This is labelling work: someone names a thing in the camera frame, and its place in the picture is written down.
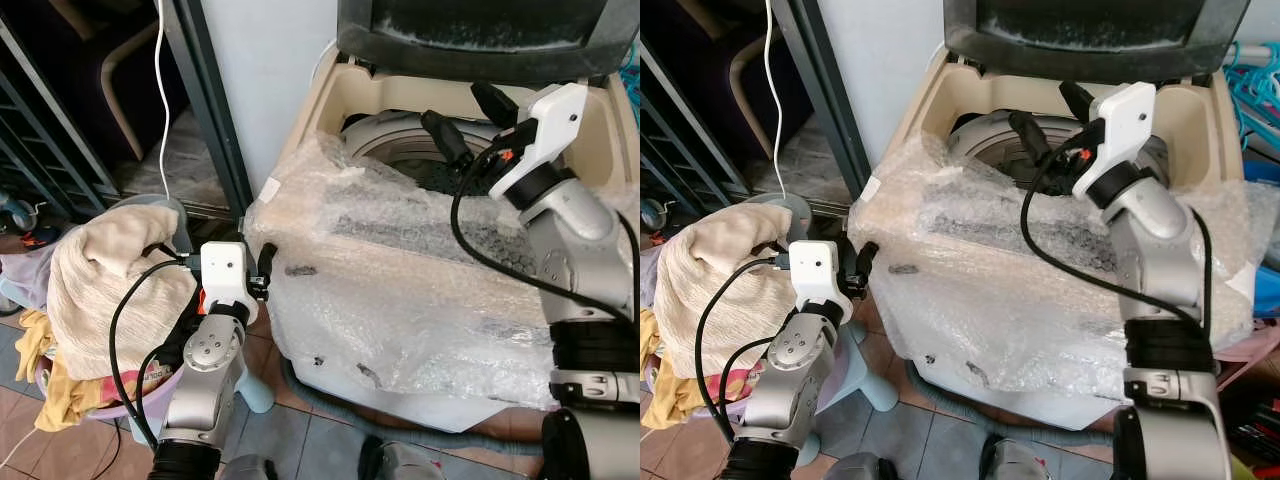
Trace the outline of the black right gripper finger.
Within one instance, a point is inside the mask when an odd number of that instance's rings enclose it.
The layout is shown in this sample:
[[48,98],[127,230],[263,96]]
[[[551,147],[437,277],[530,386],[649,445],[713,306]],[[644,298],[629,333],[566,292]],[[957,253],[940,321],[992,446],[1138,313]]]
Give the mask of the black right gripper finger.
[[1059,84],[1059,92],[1069,111],[1082,124],[1088,124],[1094,119],[1092,105],[1094,96],[1076,82],[1064,81]]
[[471,164],[474,154],[461,131],[448,116],[426,110],[421,115],[421,125],[431,136],[431,141],[449,166],[468,166]]
[[470,91],[486,119],[499,128],[513,128],[518,123],[518,105],[504,91],[486,82],[476,82]]
[[1052,148],[1033,114],[1012,110],[1009,114],[1009,124],[1033,163],[1041,163],[1051,154]]

